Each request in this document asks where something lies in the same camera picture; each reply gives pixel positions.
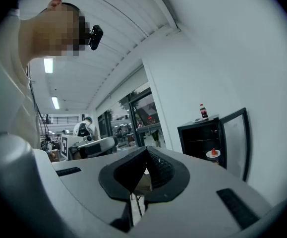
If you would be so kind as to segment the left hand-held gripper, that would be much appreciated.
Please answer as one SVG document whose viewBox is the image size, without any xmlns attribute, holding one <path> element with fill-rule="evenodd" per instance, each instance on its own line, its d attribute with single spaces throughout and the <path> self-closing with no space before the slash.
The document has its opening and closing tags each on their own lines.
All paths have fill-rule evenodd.
<svg viewBox="0 0 287 238">
<path fill-rule="evenodd" d="M 97 141 L 88 136 L 73 136 L 62 134 L 60 140 L 60 154 L 66 159 L 73 159 L 70 147 L 79 146 L 79 154 L 82 158 L 94 158 L 107 155 L 107 152 L 116 147 L 118 140 L 116 136 L 106 137 Z"/>
</svg>

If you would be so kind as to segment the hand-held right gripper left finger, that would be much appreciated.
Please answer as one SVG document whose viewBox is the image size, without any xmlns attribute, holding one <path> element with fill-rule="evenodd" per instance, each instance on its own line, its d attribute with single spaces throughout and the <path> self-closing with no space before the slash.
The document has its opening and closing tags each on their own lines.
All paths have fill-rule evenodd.
<svg viewBox="0 0 287 238">
<path fill-rule="evenodd" d="M 146 147 L 101 157 L 53 163 L 72 196 L 108 229 L 146 232 L 147 215 L 140 218 L 131 203 L 146 169 Z"/>
</svg>

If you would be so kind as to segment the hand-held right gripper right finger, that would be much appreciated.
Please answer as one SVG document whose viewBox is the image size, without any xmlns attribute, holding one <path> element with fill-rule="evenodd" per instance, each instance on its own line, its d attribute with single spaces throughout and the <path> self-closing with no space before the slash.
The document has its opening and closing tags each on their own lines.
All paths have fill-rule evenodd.
<svg viewBox="0 0 287 238">
<path fill-rule="evenodd" d="M 185 190 L 174 200 L 150 204 L 133 228 L 134 238 L 226 238 L 241 231 L 217 191 L 232 189 L 261 218 L 271 205 L 255 189 L 209 161 L 161 148 L 190 173 Z"/>
</svg>

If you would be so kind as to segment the black mini fridge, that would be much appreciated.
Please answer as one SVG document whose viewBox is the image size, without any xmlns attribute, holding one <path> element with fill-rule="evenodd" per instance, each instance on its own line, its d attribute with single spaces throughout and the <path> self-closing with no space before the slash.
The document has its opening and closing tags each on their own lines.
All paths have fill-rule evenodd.
<svg viewBox="0 0 287 238">
<path fill-rule="evenodd" d="M 185 155 L 215 163 L 235 177 L 248 179 L 251 161 L 251 132 L 246 108 L 220 118 L 218 115 L 200 122 L 188 122 L 177 128 Z M 217 158 L 207 158 L 213 148 Z"/>
</svg>

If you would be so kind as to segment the black balcony railing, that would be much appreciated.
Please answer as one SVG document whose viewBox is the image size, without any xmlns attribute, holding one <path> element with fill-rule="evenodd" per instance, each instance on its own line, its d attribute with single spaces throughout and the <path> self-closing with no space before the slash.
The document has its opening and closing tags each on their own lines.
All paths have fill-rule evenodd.
<svg viewBox="0 0 287 238">
<path fill-rule="evenodd" d="M 64 117 L 56 117 L 56 116 L 42 116 L 40 121 L 44 121 L 46 124 L 76 124 L 80 121 L 79 116 L 64 116 Z"/>
</svg>

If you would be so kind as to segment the black framed window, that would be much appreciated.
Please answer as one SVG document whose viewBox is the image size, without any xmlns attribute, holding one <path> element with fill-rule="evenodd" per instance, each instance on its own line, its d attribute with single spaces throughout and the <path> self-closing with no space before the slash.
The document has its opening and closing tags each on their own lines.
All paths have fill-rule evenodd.
<svg viewBox="0 0 287 238">
<path fill-rule="evenodd" d="M 117 145 L 113 152 L 137 146 L 165 148 L 157 108 L 149 87 L 134 90 L 108 108 L 98 117 L 102 138 L 114 136 Z"/>
</svg>

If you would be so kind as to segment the person's beige shirt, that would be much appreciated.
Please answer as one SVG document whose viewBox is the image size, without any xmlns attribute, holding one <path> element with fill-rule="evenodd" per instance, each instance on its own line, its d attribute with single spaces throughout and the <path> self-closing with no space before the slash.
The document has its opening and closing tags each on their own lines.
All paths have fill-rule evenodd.
<svg viewBox="0 0 287 238">
<path fill-rule="evenodd" d="M 39 119 L 30 78 L 19 58 L 19 9 L 11 9 L 0 24 L 0 132 L 20 136 L 40 148 Z"/>
</svg>

